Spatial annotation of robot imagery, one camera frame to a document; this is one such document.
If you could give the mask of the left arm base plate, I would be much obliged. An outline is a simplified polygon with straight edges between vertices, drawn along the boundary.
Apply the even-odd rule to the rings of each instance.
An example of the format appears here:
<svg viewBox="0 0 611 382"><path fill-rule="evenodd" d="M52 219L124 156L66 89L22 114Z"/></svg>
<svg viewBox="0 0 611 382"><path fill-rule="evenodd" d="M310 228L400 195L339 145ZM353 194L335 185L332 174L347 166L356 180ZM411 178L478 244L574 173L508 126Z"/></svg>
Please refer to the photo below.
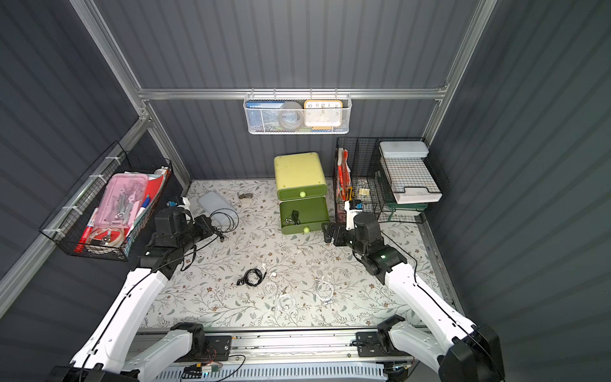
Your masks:
<svg viewBox="0 0 611 382"><path fill-rule="evenodd" d="M189 356L194 361L227 361L232 347L232 336L197 338Z"/></svg>

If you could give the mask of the black earphones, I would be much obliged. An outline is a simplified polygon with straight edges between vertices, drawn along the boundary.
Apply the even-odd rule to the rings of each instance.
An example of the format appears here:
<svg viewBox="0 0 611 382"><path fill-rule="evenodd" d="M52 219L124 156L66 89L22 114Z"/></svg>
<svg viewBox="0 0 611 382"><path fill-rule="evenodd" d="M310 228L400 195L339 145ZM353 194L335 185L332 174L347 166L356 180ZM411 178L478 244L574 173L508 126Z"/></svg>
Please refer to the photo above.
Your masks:
<svg viewBox="0 0 611 382"><path fill-rule="evenodd" d="M237 286L248 286L257 287L262 281L264 281L267 272L264 272L258 268L251 268L247 270L241 278L236 282Z"/></svg>
<svg viewBox="0 0 611 382"><path fill-rule="evenodd" d="M293 210L285 219L285 225L300 225L299 211Z"/></svg>
<svg viewBox="0 0 611 382"><path fill-rule="evenodd" d="M224 242L227 234L238 229L240 216L231 208L220 208L210 213L210 218L216 223L216 234L221 242Z"/></svg>

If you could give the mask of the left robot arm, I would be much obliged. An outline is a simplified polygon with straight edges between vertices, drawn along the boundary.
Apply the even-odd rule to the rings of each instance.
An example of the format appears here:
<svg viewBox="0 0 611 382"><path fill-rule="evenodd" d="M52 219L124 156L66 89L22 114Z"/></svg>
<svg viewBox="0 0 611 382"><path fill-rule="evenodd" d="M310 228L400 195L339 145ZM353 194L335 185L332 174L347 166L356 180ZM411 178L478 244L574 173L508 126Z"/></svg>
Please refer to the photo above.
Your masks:
<svg viewBox="0 0 611 382"><path fill-rule="evenodd" d="M152 303L198 243L220 234L210 217L178 205L161 210L138 266L130 271L116 300L92 336L67 365L52 368L48 381L152 381L179 359L206 354L201 324L182 322L133 358L127 354Z"/></svg>

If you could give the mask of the green yellow drawer cabinet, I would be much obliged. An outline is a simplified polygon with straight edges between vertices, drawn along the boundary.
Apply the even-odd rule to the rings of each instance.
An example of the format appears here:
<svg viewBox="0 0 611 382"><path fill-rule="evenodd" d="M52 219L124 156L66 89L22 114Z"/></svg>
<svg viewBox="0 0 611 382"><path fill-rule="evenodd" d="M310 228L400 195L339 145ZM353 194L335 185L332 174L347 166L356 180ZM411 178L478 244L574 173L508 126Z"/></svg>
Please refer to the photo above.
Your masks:
<svg viewBox="0 0 611 382"><path fill-rule="evenodd" d="M277 156L274 167L280 204L314 197L326 198L328 186L318 153Z"/></svg>

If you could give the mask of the green drawer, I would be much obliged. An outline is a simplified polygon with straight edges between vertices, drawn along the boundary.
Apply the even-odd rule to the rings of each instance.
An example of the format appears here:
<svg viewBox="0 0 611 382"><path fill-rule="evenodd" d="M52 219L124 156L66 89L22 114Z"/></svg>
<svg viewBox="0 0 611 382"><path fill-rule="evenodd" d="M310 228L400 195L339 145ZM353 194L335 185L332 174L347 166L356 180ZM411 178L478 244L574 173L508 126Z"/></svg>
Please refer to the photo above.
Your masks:
<svg viewBox="0 0 611 382"><path fill-rule="evenodd" d="M300 225L285 225L285 219L293 210L299 211ZM284 235L296 235L321 231L324 223L329 223L329 211L325 197L300 199L282 202L279 205L281 231Z"/></svg>

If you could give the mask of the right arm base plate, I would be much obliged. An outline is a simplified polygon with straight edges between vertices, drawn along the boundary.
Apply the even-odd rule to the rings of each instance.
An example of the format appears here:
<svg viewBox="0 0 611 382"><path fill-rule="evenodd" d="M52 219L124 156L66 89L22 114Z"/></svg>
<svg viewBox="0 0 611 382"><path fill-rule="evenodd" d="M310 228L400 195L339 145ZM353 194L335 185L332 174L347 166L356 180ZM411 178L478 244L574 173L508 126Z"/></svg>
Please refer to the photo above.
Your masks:
<svg viewBox="0 0 611 382"><path fill-rule="evenodd" d="M357 348L359 357L407 357L405 353L390 345L384 345L375 331L361 331L356 333L356 338L351 341L351 346Z"/></svg>

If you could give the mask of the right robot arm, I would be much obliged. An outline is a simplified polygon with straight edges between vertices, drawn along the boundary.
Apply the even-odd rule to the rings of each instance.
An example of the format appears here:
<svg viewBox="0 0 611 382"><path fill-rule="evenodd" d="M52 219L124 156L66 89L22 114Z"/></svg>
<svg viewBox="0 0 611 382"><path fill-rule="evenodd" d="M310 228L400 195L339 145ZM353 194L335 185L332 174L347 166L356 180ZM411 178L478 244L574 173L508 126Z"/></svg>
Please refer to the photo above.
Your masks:
<svg viewBox="0 0 611 382"><path fill-rule="evenodd" d="M442 381L504 381L501 341L488 325L476 325L420 278L417 260L382 232L371 213L357 213L345 224L324 223L325 241L349 248L354 258L406 302L429 329L415 329L394 315L377 326L385 353L408 353L437 372Z"/></svg>

